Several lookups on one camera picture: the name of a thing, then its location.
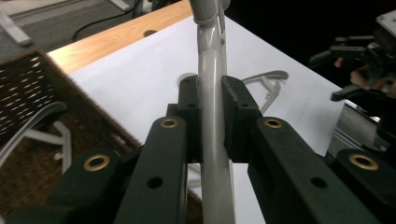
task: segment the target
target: white paper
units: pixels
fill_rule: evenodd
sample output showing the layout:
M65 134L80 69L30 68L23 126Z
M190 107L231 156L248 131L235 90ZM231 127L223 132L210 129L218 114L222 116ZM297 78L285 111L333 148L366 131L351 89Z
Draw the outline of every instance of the white paper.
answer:
M118 50L72 74L77 84L144 143L154 120L177 103L177 81L198 72L196 24L192 17ZM290 78L264 116L287 121L318 154L325 155L343 103L330 101L340 88L294 61L235 22L226 19L228 76L244 78L284 70ZM259 105L267 91L247 85ZM264 223L247 166L235 164L237 223Z

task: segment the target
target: wooden table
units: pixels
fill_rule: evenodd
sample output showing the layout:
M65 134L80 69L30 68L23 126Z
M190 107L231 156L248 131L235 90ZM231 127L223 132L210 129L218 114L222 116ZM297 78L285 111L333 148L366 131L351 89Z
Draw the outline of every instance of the wooden table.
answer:
M146 31L160 31L190 15L190 2L183 0L51 51L49 56L69 75L89 63L143 39Z

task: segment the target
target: black hole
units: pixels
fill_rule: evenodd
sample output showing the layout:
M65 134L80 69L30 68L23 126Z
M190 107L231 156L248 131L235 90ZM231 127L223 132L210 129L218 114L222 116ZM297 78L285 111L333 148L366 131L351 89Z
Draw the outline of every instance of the black hole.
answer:
M311 183L321 189L327 188L326 181L324 181L322 178L319 178L319 177L311 178Z
M174 126L175 125L175 122L173 121L173 120L166 120L164 123L163 123L165 126L168 126L168 127L170 127L170 126Z
M372 165L372 163L369 160L365 159L365 158L358 157L355 160L356 160L356 162L358 162L358 163L360 163L362 165L366 165L366 166Z
M97 166L100 165L104 162L105 160L103 160L103 158L95 158L93 160L90 161L90 166Z
M152 177L151 179L148 180L148 187L151 189L157 189L162 185L163 185L163 180L158 176Z
M195 108L197 105L196 104L187 104L188 108Z
M273 125L273 126L279 125L279 123L278 123L276 120L270 120L270 121L268 121L268 123L269 123L270 125Z

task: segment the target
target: cable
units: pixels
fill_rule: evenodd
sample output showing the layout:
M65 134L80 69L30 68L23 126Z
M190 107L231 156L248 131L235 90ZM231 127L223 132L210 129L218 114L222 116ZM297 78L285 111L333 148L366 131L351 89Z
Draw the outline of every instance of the cable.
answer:
M85 28L89 27L89 26L95 25L96 23L99 23L99 22L102 22L102 21L113 20L113 19L116 19L118 17L124 16L124 15L126 15L126 14L128 14L130 12L134 12L134 9L136 8L137 4L139 4L139 2L140 2L140 0L136 0L136 2L134 3L134 7L133 8L131 8L129 11L126 11L126 12L120 14L120 15L104 18L104 19L101 19L99 21L93 21L91 23L88 23L88 24L84 25L83 27L79 28L78 30L76 30L74 32L73 37L72 37L72 42L73 43L76 42L78 33L81 32L82 30L84 30Z

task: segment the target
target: black plastic part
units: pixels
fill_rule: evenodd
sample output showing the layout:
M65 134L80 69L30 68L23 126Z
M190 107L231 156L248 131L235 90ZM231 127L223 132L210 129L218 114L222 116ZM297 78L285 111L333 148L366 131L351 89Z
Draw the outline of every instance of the black plastic part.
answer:
M394 223L395 168L378 156L358 149L341 150L331 167L382 223Z
M201 103L198 76L186 77L180 81L177 105L168 105L166 116L178 116L187 122L188 162L202 162Z
M107 156L108 165L97 171L85 170L86 160L96 155ZM111 223L123 193L120 168L116 152L89 152L73 162L45 204L17 210L7 223Z
M256 128L248 174L266 223L379 223L285 120Z
M185 223L186 150L183 119L153 123L114 223Z
M262 117L256 101L245 84L235 77L222 78L225 141L228 158L233 162L248 163L250 157L250 129Z

